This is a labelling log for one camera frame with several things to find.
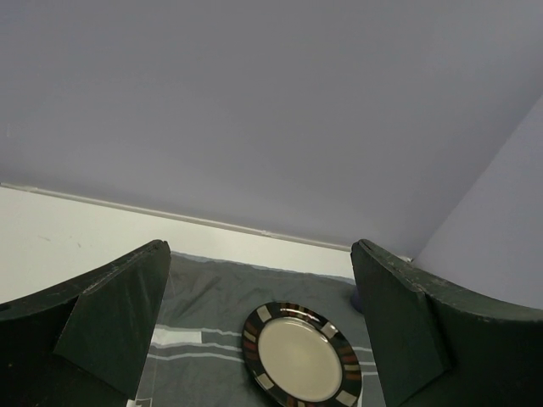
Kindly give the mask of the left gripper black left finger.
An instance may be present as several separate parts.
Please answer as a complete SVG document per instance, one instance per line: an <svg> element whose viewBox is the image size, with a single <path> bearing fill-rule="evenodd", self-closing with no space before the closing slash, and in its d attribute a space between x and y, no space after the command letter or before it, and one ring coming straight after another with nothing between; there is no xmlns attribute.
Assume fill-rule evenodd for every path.
<svg viewBox="0 0 543 407"><path fill-rule="evenodd" d="M137 395L171 266L154 240L1 305L3 406L125 406Z"/></svg>

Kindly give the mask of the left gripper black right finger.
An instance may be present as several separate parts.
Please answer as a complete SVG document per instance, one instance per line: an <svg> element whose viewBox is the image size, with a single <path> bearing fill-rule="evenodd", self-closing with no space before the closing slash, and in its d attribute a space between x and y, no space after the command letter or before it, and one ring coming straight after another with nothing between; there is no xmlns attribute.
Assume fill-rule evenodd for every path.
<svg viewBox="0 0 543 407"><path fill-rule="evenodd" d="M539 406L542 313L362 239L351 262L388 406Z"/></svg>

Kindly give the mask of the purple white cup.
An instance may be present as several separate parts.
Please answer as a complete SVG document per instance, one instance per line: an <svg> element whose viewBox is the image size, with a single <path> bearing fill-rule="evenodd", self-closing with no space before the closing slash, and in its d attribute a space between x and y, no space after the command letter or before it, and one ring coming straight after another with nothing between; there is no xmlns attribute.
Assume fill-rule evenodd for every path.
<svg viewBox="0 0 543 407"><path fill-rule="evenodd" d="M363 307L362 307L362 304L361 304L361 297L360 297L360 294L358 292L358 289L355 288L353 293L351 294L351 297L350 297L350 302L351 302L351 305L353 306L353 308L359 313L359 314L363 314L364 311L363 311Z"/></svg>

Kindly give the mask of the grey striped cloth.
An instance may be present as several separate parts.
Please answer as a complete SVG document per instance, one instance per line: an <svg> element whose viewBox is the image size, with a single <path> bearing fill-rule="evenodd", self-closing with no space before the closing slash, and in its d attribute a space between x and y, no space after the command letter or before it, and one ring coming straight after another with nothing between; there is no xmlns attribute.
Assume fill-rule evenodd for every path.
<svg viewBox="0 0 543 407"><path fill-rule="evenodd" d="M175 255L133 406L272 406L247 372L243 324L258 305L286 300L337 325L360 361L360 406L385 404L353 280Z"/></svg>

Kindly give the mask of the dark rimmed dinner plate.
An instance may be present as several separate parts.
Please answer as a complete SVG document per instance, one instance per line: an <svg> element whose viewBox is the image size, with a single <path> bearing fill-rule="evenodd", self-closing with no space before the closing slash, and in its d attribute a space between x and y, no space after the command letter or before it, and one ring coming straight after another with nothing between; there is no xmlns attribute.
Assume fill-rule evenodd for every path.
<svg viewBox="0 0 543 407"><path fill-rule="evenodd" d="M255 384L281 406L357 406L359 359L328 318L290 302L269 302L243 324L241 349Z"/></svg>

